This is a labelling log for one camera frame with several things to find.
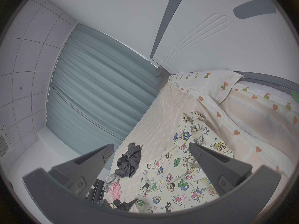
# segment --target pillowcase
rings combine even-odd
[[[230,70],[206,70],[191,73],[180,72],[170,76],[169,81],[194,90],[201,88],[217,104],[220,104],[241,77],[243,75]]]

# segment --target pink clothing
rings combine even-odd
[[[118,182],[111,184],[108,189],[108,193],[113,195],[113,201],[121,197],[121,186]]]

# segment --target curtain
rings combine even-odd
[[[155,69],[115,39],[78,24],[50,82],[47,127],[80,155],[110,143],[117,149],[159,93]]]

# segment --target cartoon print pajamas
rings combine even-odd
[[[189,152],[189,142],[233,157],[230,148],[206,125],[199,112],[182,113],[174,145],[157,159],[140,165],[143,173],[136,207],[140,213],[170,213],[205,204],[219,197]]]

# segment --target crumpled black clothing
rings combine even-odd
[[[116,162],[117,168],[115,174],[120,177],[132,177],[139,167],[139,162],[141,159],[140,145],[135,145],[135,143],[130,143],[128,145],[128,151],[122,154]]]

